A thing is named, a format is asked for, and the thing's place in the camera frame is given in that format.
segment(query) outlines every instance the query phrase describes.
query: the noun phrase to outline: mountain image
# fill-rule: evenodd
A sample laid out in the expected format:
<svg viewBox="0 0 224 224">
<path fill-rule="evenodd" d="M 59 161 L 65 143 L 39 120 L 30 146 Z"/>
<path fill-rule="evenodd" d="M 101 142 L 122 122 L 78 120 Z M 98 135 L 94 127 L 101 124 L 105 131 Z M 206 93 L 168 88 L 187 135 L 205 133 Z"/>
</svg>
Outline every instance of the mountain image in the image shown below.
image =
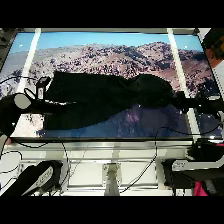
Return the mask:
<svg viewBox="0 0 224 224">
<path fill-rule="evenodd" d="M 182 49 L 178 52 L 190 96 L 195 97 L 201 91 L 207 95 L 219 94 L 204 53 Z M 1 80 L 22 74 L 27 53 L 19 52 L 8 56 L 8 63 L 1 72 Z M 152 74 L 169 81 L 175 91 L 180 90 L 170 45 L 163 42 L 137 47 L 91 44 L 37 50 L 29 70 L 29 77 L 53 78 L 55 70 L 117 75 L 126 79 L 139 74 Z M 18 77 L 0 86 L 0 97 L 16 92 L 19 81 Z M 35 83 L 33 80 L 27 80 L 26 87 L 35 92 Z M 24 127 L 28 125 L 30 128 L 26 128 L 27 131 L 24 133 L 16 130 L 15 136 L 36 136 L 36 131 L 42 129 L 43 117 L 40 115 L 22 115 L 21 120 L 19 122 L 23 122 Z"/>
</svg>

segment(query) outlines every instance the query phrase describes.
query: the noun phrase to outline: screen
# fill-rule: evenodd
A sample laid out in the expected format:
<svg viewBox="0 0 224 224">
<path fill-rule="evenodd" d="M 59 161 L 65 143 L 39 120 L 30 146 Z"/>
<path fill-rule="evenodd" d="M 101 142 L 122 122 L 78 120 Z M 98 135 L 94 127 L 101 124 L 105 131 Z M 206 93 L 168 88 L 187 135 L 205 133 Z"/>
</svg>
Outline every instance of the screen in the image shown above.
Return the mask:
<svg viewBox="0 0 224 224">
<path fill-rule="evenodd" d="M 116 75 L 127 80 L 140 74 L 152 74 L 168 81 L 174 91 L 181 90 L 168 34 L 50 32 L 41 33 L 38 38 L 36 35 L 17 34 L 2 68 L 0 81 L 23 75 L 26 71 L 29 77 L 37 79 L 42 76 L 53 78 L 54 71 L 74 75 Z M 189 96 L 195 97 L 202 92 L 206 97 L 220 95 L 198 37 L 174 35 L 174 40 Z M 35 92 L 32 80 L 19 77 L 3 83 L 0 88 L 1 98 L 22 92 L 24 88 Z M 218 124 L 212 115 L 198 114 L 196 111 L 193 113 L 197 121 L 195 125 L 201 133 L 213 129 Z M 188 116 L 172 105 L 152 109 L 135 104 L 103 122 L 68 130 L 44 130 L 43 122 L 42 115 L 23 114 L 12 136 L 147 138 L 154 137 L 162 126 L 186 133 L 192 131 L 189 128 Z M 221 136 L 221 131 L 217 129 L 209 135 Z M 158 136 L 184 135 L 163 129 Z"/>
</svg>

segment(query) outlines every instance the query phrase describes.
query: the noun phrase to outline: black border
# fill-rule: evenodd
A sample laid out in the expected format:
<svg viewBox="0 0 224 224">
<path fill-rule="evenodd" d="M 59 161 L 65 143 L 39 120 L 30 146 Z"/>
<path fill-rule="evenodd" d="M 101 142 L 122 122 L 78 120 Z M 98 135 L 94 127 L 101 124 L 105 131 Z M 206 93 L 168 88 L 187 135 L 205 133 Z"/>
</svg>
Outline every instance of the black border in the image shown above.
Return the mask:
<svg viewBox="0 0 224 224">
<path fill-rule="evenodd" d="M 144 32 L 107 32 L 107 31 L 105 31 L 105 32 L 103 32 L 103 31 L 58 31 L 58 32 L 60 32 L 60 33 L 62 33 L 62 32 L 67 32 L 67 33 L 69 33 L 69 32 L 72 32 L 72 33 L 74 33 L 74 32 L 80 32 L 80 33 L 81 32 L 83 32 L 83 33 L 86 33 L 86 32 L 91 32 L 91 33 L 141 33 L 141 34 L 158 34 L 158 35 L 167 34 L 168 35 L 168 33 L 144 33 Z M 14 36 L 14 40 L 11 43 L 11 46 L 10 46 L 10 48 L 8 50 L 7 56 L 5 57 L 4 63 L 2 65 L 2 68 L 3 68 L 4 64 L 5 64 L 5 61 L 6 61 L 7 57 L 8 57 L 8 55 L 9 55 L 9 52 L 10 52 L 10 50 L 12 48 L 12 45 L 13 45 L 13 43 L 14 43 L 18 33 L 35 33 L 35 32 L 19 32 L 19 31 L 16 32 L 16 35 Z M 47 31 L 47 32 L 44 32 L 44 33 L 57 33 L 57 31 L 52 31 L 52 32 L 51 31 Z M 205 54 L 207 63 L 209 65 L 209 67 L 210 67 L 210 70 L 212 72 L 213 78 L 215 80 L 217 89 L 219 90 L 219 86 L 217 84 L 216 77 L 215 77 L 215 75 L 213 73 L 212 67 L 211 67 L 211 65 L 209 63 L 208 57 L 207 57 L 207 55 L 205 53 L 203 44 L 202 44 L 199 36 L 197 34 L 174 34 L 174 35 L 175 36 L 176 35 L 189 35 L 189 36 L 197 36 L 198 37 L 199 43 L 202 46 L 202 49 L 203 49 L 203 52 Z M 62 141 L 63 142 L 90 142 L 90 141 L 91 142 L 145 142 L 145 141 L 155 141 L 155 137 L 146 137 L 146 138 L 94 138 L 94 137 L 93 138 L 79 138 L 79 137 L 78 138 L 76 138 L 76 137 L 73 137 L 73 138 L 68 138 L 68 137 L 62 137 L 62 138 L 60 138 L 60 137 L 57 137 L 57 138 L 52 138 L 52 137 L 42 138 L 42 137 L 14 137 L 14 139 L 19 141 L 19 142 L 24 142 L 24 143 L 34 143 L 34 142 L 35 143 L 36 142 L 37 143 L 56 143 L 56 142 L 62 142 Z M 177 138 L 177 137 L 157 138 L 157 141 L 192 141 L 192 140 L 193 140 L 193 135 L 192 135 L 192 137 L 186 136 L 186 137 L 180 137 L 180 138 Z"/>
</svg>

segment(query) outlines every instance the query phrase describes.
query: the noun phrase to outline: white strip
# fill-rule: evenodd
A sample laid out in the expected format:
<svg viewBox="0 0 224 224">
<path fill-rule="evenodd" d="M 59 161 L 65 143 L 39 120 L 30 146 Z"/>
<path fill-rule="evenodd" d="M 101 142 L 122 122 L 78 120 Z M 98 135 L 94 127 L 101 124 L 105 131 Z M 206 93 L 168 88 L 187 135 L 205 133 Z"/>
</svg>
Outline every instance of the white strip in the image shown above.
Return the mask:
<svg viewBox="0 0 224 224">
<path fill-rule="evenodd" d="M 28 77 L 29 76 L 29 70 L 30 70 L 30 67 L 31 67 L 31 64 L 32 64 L 32 61 L 33 61 L 33 57 L 34 57 L 36 48 L 37 48 L 37 43 L 38 43 L 40 34 L 41 34 L 41 28 L 36 28 L 33 40 L 32 40 L 31 45 L 30 45 L 30 50 L 29 50 L 28 56 L 26 58 L 25 65 L 23 67 L 23 72 L 22 72 L 23 77 Z M 26 86 L 26 83 L 27 83 L 27 79 L 23 79 L 23 78 L 20 79 L 20 82 L 19 82 L 19 85 L 18 85 L 18 88 L 17 88 L 16 92 L 17 93 L 19 93 L 19 92 L 23 93 L 24 88 Z"/>
<path fill-rule="evenodd" d="M 189 92 L 187 90 L 186 79 L 185 79 L 184 71 L 183 71 L 181 61 L 179 58 L 177 44 L 176 44 L 176 41 L 175 41 L 175 38 L 173 35 L 173 29 L 167 28 L 167 33 L 168 33 L 168 38 L 170 40 L 170 46 L 171 46 L 171 50 L 173 53 L 177 76 L 178 76 L 178 79 L 180 82 L 180 88 L 184 92 L 185 96 L 187 98 L 189 98 L 190 96 L 189 96 Z M 189 124 L 190 124 L 190 128 L 191 128 L 191 133 L 192 134 L 200 134 L 199 128 L 198 128 L 198 123 L 197 123 L 197 120 L 195 117 L 195 113 L 192 108 L 189 109 L 187 116 L 188 116 L 188 120 L 189 120 Z M 199 137 L 200 137 L 200 135 L 193 135 L 194 140 L 197 140 Z"/>
</svg>

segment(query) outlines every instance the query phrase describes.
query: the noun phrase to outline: rocky hill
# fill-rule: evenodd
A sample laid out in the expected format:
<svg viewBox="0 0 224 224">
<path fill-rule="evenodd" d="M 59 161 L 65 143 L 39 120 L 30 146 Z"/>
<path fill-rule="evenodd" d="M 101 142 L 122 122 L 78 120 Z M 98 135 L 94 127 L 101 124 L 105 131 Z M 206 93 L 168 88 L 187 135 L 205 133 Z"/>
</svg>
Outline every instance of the rocky hill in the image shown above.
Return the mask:
<svg viewBox="0 0 224 224">
<path fill-rule="evenodd" d="M 25 58 L 27 52 L 15 53 L 8 57 L 11 66 L 2 71 L 1 80 L 22 74 L 24 60 L 21 59 L 19 62 L 18 55 L 19 58 Z M 201 88 L 209 91 L 209 94 L 218 93 L 204 53 L 179 50 L 179 56 L 191 97 L 194 97 Z M 127 79 L 143 73 L 153 74 L 169 81 L 174 90 L 180 90 L 170 45 L 163 42 L 138 47 L 92 44 L 37 50 L 29 70 L 29 77 L 37 79 L 41 76 L 53 77 L 55 70 L 70 73 L 86 72 L 93 75 L 114 74 Z M 19 81 L 20 78 L 17 78 L 1 85 L 0 97 L 16 92 Z M 28 80 L 27 88 L 35 91 L 35 81 Z M 35 129 L 41 128 L 40 119 L 24 116 Z"/>
</svg>

